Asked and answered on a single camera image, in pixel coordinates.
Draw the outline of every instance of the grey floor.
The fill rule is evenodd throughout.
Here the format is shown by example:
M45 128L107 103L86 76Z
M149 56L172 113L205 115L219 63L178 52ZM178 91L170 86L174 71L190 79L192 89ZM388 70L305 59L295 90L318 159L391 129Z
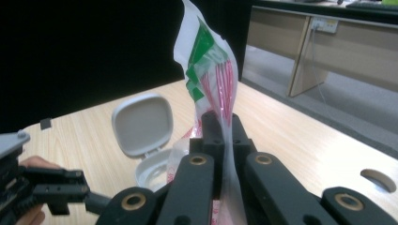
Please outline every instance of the grey floor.
M398 93L330 72L317 87L287 97L293 64L292 59L248 46L242 81L398 159Z

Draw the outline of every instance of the white plastic bag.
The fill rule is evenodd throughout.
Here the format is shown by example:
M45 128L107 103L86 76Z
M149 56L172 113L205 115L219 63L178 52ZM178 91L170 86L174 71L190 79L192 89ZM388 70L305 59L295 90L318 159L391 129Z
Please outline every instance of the white plastic bag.
M176 40L174 57L183 67L187 89L195 103L195 122L175 144L168 163L168 181L188 154L189 138L202 137L201 116L214 111L225 142L221 200L213 203L212 224L246 224L232 145L232 110L237 93L237 62L228 43L206 24L202 13L183 0L185 14Z

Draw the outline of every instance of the light wood table surface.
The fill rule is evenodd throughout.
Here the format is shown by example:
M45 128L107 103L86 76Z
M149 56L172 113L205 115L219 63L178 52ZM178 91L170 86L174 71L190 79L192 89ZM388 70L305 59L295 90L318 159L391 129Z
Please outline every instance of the light wood table surface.
M193 125L193 101L184 81L147 92L158 93L171 104L174 131L165 146L170 147ZM122 153L111 125L114 108L134 96L55 118L51 128L27 127L31 141L24 145L20 160L39 155L66 169L83 170L91 190L108 197L136 186L134 170L140 160ZM398 160L242 83L238 84L234 113L257 149L276 156L313 194L321 196L324 189L337 186L351 188L398 220L398 192L384 191L360 175L372 169L398 184ZM70 204L69 209L68 217L52 217L45 207L44 224L94 224L97 220L85 212L82 203Z

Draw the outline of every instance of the electrical outlet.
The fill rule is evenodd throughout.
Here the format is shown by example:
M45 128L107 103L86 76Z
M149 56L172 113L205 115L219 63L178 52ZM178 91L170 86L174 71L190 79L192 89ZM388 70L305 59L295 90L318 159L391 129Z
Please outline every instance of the electrical outlet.
M323 31L335 34L338 23L339 21L333 19L313 17L313 21L311 23L311 29L316 29L317 31Z

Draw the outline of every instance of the container lid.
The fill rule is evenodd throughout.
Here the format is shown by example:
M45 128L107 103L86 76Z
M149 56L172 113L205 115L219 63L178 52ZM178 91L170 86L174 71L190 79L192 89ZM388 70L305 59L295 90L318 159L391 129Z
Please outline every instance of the container lid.
M173 116L168 101L154 93L122 102L112 114L117 142L126 156L141 157L161 148L173 132Z

